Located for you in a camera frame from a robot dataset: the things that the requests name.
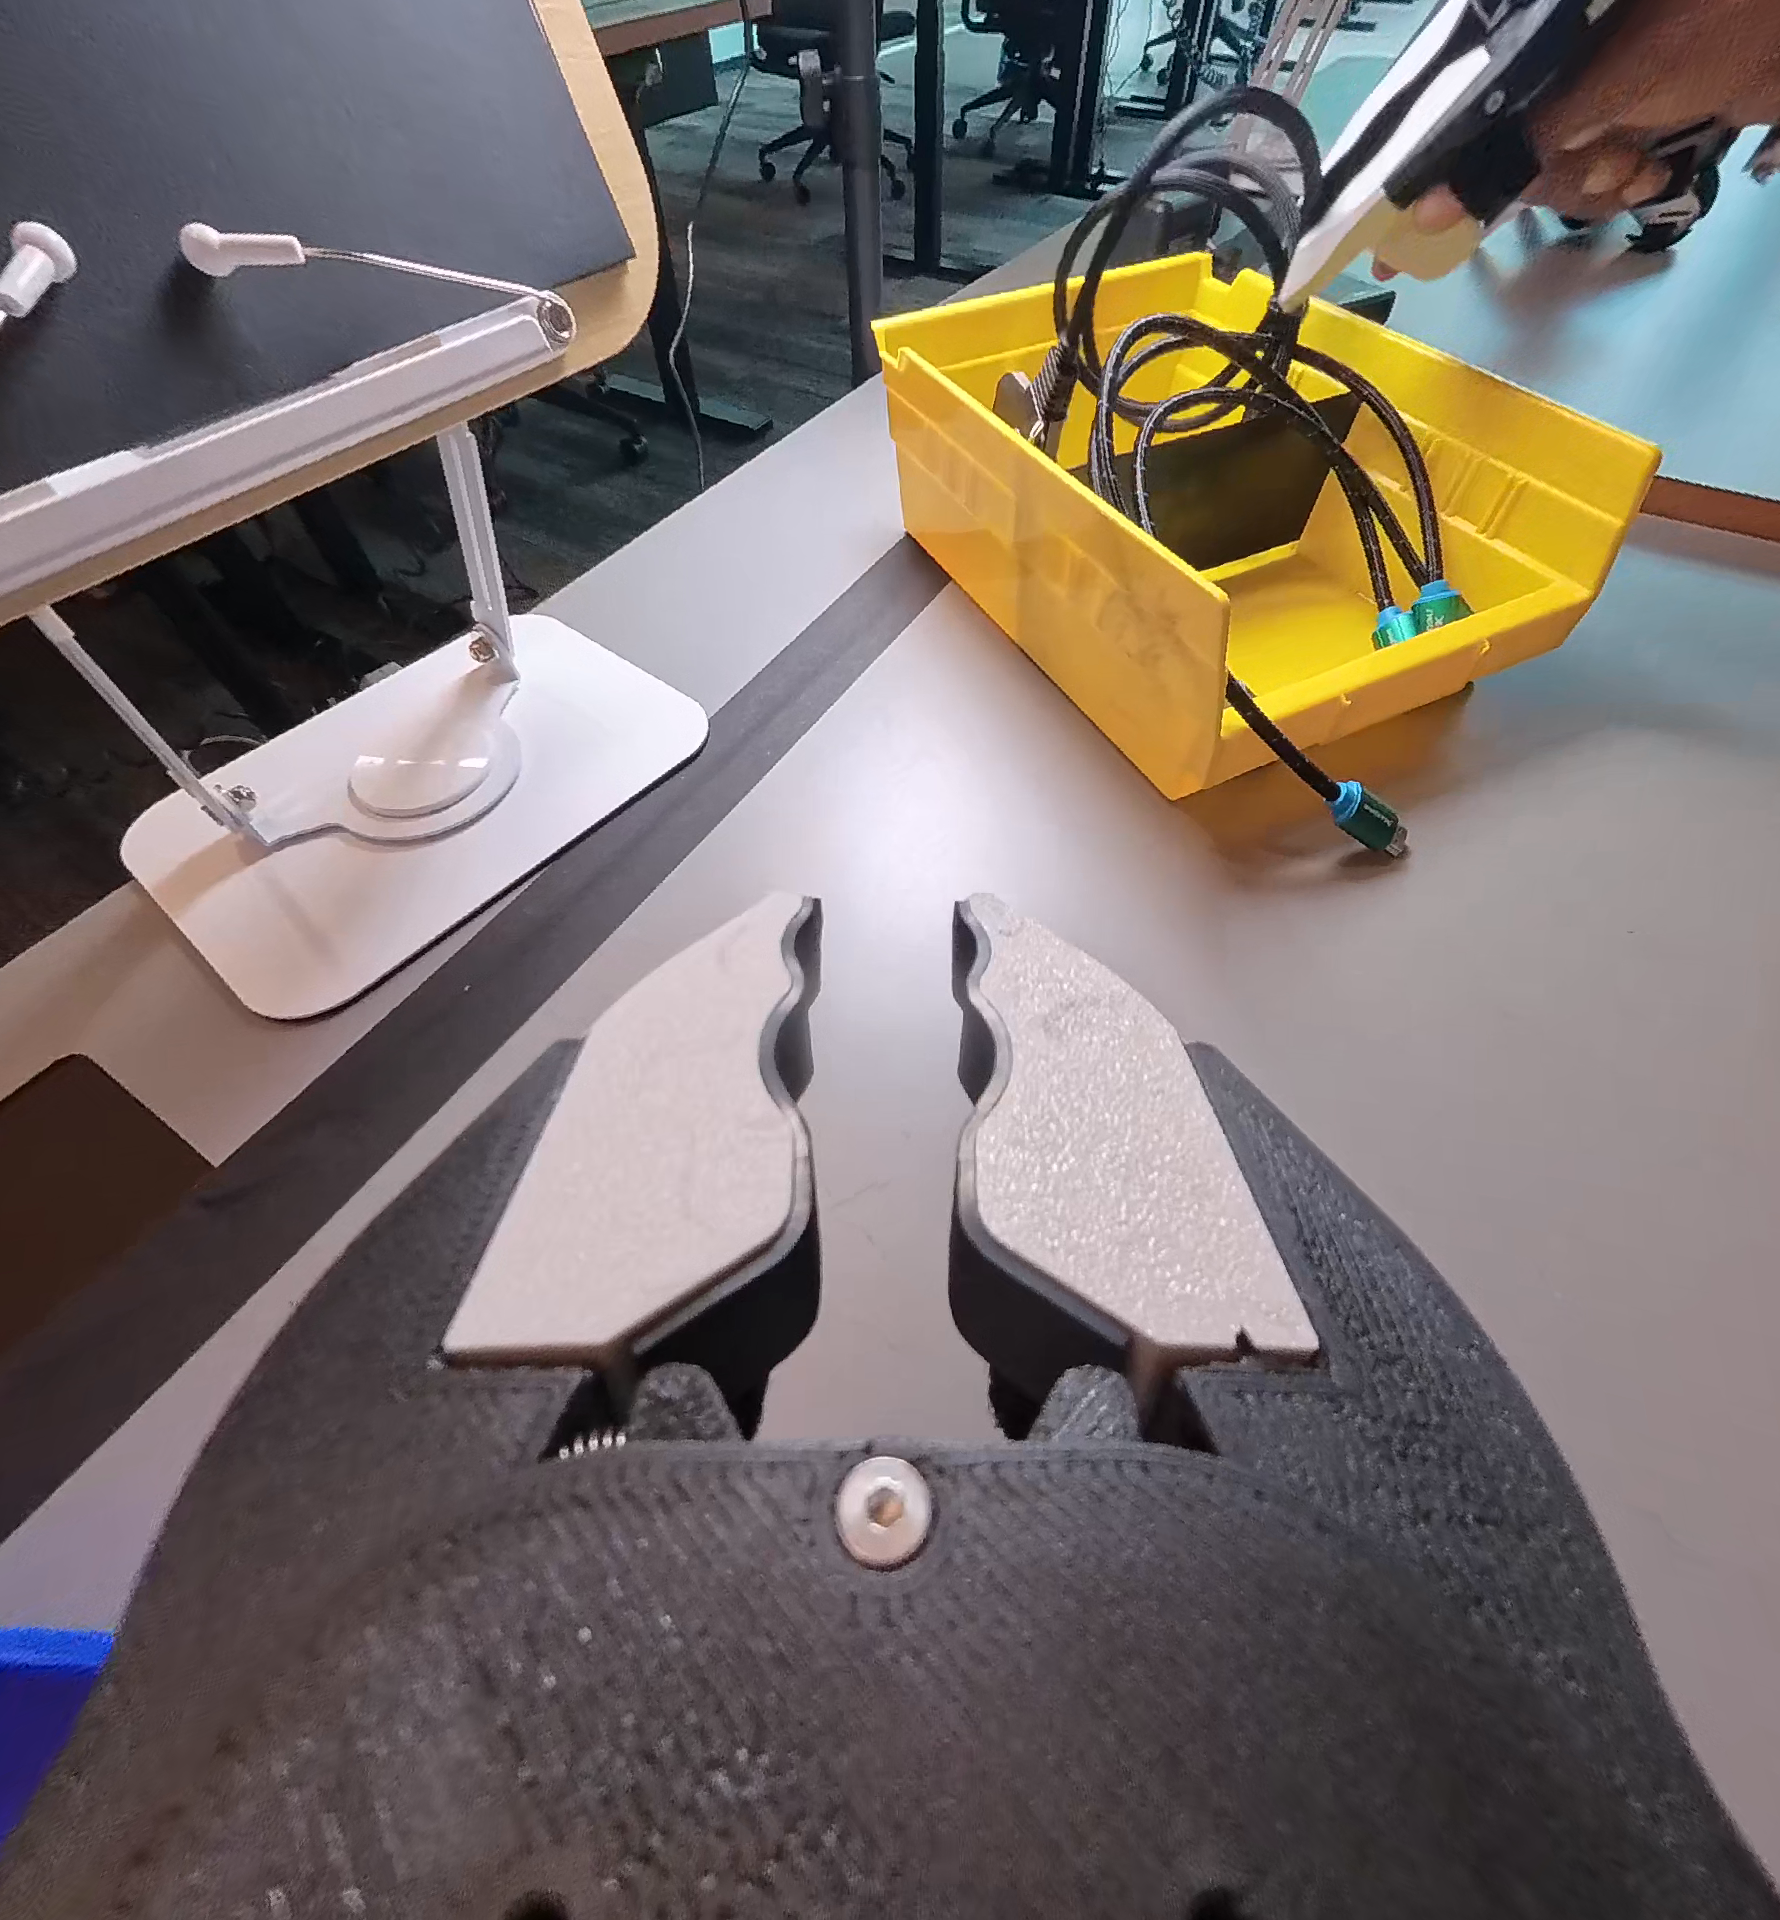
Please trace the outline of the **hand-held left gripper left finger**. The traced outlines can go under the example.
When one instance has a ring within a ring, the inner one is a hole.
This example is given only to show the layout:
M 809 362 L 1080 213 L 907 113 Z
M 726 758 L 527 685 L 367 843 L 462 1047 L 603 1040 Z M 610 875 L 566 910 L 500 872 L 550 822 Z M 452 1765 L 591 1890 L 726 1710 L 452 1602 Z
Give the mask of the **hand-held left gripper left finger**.
M 668 1362 L 748 1411 L 820 1297 L 811 1003 L 823 908 L 774 892 L 639 979 L 573 1053 L 445 1336 L 619 1399 Z

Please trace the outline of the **black-faced wooden board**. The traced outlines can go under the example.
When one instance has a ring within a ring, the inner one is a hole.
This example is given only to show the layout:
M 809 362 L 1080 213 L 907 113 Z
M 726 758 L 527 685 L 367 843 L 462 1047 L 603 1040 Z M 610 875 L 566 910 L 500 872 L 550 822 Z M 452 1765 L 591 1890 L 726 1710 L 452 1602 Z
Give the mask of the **black-faced wooden board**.
M 653 204 L 583 4 L 0 4 L 0 625 L 625 348 Z

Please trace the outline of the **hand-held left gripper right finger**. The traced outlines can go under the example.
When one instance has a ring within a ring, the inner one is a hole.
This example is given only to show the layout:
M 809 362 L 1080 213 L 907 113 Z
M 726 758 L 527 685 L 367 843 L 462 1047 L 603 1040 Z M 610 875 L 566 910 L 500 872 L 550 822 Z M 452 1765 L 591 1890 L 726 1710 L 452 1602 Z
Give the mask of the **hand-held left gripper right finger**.
M 1322 1330 L 1200 1062 L 1143 991 L 991 892 L 955 904 L 971 1116 L 950 1308 L 999 1423 L 1098 1369 L 1134 1423 L 1197 1370 L 1307 1382 Z

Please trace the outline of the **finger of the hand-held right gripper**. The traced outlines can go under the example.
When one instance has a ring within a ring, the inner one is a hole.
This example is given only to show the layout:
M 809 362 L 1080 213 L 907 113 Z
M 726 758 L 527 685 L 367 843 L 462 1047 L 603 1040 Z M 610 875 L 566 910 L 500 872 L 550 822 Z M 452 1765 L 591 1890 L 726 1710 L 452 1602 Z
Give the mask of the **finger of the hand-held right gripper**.
M 1484 59 L 1452 59 L 1429 78 L 1415 74 L 1406 88 L 1383 86 L 1379 98 L 1396 117 L 1364 123 L 1349 151 L 1329 162 L 1324 213 L 1305 219 L 1289 265 L 1289 312 L 1301 312 L 1359 258 L 1383 261 L 1398 276 L 1443 282 L 1478 251 L 1484 225 L 1458 213 L 1443 229 L 1423 229 L 1415 205 L 1441 168 L 1437 147 L 1471 105 L 1486 71 Z
M 1337 135 L 1337 142 L 1325 155 L 1324 179 L 1311 204 L 1311 212 L 1302 215 L 1302 221 L 1313 213 L 1324 213 L 1327 205 L 1329 194 L 1327 194 L 1325 179 L 1327 179 L 1329 162 L 1334 160 L 1336 151 L 1337 149 L 1349 151 L 1354 142 L 1359 140 L 1359 130 L 1364 123 L 1374 123 L 1379 132 L 1383 132 L 1383 126 L 1379 123 L 1380 114 L 1387 113 L 1391 118 L 1396 117 L 1396 110 L 1387 108 L 1383 100 L 1379 98 L 1379 92 L 1383 91 L 1383 86 L 1389 86 L 1391 91 L 1406 88 L 1406 85 L 1415 74 L 1423 74 L 1425 78 L 1429 78 L 1443 63 L 1448 63 L 1452 59 L 1477 59 L 1477 4 L 1448 2 L 1448 4 L 1437 6 L 1437 10 L 1429 14 L 1429 20 L 1412 39 L 1407 50 L 1403 50 L 1396 56 L 1392 67 L 1383 75 L 1379 86 L 1372 91 L 1366 103 L 1359 108 L 1359 113 L 1352 117 L 1347 128 Z M 1451 132 L 1443 138 L 1443 145 L 1437 147 L 1441 155 L 1443 151 L 1447 151 L 1444 142 L 1451 135 Z M 1283 284 L 1278 288 L 1278 308 L 1287 308 L 1287 306 L 1289 306 L 1289 273 L 1284 273 Z

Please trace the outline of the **person's right hand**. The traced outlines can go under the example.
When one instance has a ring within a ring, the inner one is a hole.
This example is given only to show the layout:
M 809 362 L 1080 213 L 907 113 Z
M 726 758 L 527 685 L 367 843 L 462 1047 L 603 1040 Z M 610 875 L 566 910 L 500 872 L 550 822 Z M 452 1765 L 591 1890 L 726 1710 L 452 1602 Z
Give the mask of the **person's right hand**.
M 1593 61 L 1533 118 L 1538 175 L 1527 205 L 1599 221 L 1657 198 L 1653 147 L 1713 120 L 1780 133 L 1780 2 L 1640 2 L 1617 9 Z

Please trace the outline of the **white metal book stand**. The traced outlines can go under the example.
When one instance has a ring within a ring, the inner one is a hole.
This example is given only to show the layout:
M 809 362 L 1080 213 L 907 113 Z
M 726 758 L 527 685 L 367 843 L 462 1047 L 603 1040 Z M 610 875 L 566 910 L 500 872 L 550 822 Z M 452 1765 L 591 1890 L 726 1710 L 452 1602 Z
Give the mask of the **white metal book stand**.
M 466 570 L 464 630 L 218 776 L 197 774 L 44 583 L 505 376 L 541 371 L 575 343 L 577 318 L 555 289 L 293 234 L 188 224 L 179 243 L 212 282 L 332 261 L 503 297 L 283 397 L 0 495 L 0 602 L 179 789 L 128 829 L 128 874 L 248 1011 L 304 1022 L 346 1008 L 619 816 L 699 753 L 709 725 L 694 697 L 560 618 L 513 612 L 484 456 L 454 422 L 438 449 Z

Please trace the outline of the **black bin divider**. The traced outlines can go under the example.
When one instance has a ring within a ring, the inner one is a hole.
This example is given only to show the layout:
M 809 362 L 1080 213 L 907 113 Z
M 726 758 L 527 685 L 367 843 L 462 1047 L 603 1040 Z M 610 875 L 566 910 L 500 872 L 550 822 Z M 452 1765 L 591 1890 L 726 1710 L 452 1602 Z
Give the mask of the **black bin divider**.
M 1145 529 L 1207 572 L 1294 546 L 1336 478 L 1325 445 L 1278 407 L 1161 437 L 1143 467 Z

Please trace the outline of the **light stand pole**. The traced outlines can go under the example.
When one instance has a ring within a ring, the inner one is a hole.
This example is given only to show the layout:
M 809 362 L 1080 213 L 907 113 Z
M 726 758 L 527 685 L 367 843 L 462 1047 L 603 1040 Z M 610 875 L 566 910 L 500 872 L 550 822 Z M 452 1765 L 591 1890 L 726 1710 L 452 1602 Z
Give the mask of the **light stand pole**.
M 861 388 L 881 373 L 876 324 L 884 295 L 879 6 L 876 2 L 836 4 L 839 70 L 829 88 L 829 132 L 836 138 L 845 204 L 850 386 Z

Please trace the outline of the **yellow plastic bin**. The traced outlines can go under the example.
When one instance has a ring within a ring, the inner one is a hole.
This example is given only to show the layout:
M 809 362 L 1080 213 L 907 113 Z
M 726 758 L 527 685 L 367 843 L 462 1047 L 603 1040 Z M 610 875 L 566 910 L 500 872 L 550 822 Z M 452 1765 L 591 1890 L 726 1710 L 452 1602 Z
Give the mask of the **yellow plastic bin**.
M 1401 802 L 1452 706 L 1555 652 L 1598 603 L 1661 467 L 1649 438 L 1334 301 L 1292 363 L 1413 547 L 1383 581 L 1336 473 L 1302 538 L 1199 572 L 1092 479 L 1096 400 L 1057 461 L 995 410 L 1053 348 L 1029 286 L 876 329 L 902 522 L 971 602 L 1168 800 L 1284 765 L 1226 699 L 1235 675 L 1322 772 Z

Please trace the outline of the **black office chair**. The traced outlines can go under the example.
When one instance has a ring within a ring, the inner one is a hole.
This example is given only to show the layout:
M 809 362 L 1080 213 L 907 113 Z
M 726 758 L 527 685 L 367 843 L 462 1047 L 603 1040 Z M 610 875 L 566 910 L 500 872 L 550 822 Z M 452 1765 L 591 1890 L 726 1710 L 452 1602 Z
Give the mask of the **black office chair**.
M 917 13 L 908 6 L 879 2 L 879 51 L 889 42 L 910 39 Z M 802 149 L 790 175 L 790 188 L 800 205 L 811 204 L 809 172 L 818 157 L 836 154 L 829 88 L 836 85 L 837 61 L 837 4 L 836 2 L 775 2 L 754 29 L 754 67 L 762 75 L 787 80 L 798 91 L 800 123 L 759 145 L 759 179 L 775 182 L 777 155 Z M 905 202 L 907 180 L 892 147 L 902 147 L 905 171 L 915 167 L 915 140 L 887 128 L 881 135 L 879 167 L 892 202 Z
M 963 2 L 967 32 L 999 39 L 999 80 L 971 98 L 958 113 L 952 135 L 971 138 L 971 114 L 999 106 L 999 117 L 980 140 L 980 155 L 992 160 L 999 133 L 1009 126 L 1031 126 L 1054 105 L 1061 85 L 1061 39 L 1064 4 L 1061 2 Z

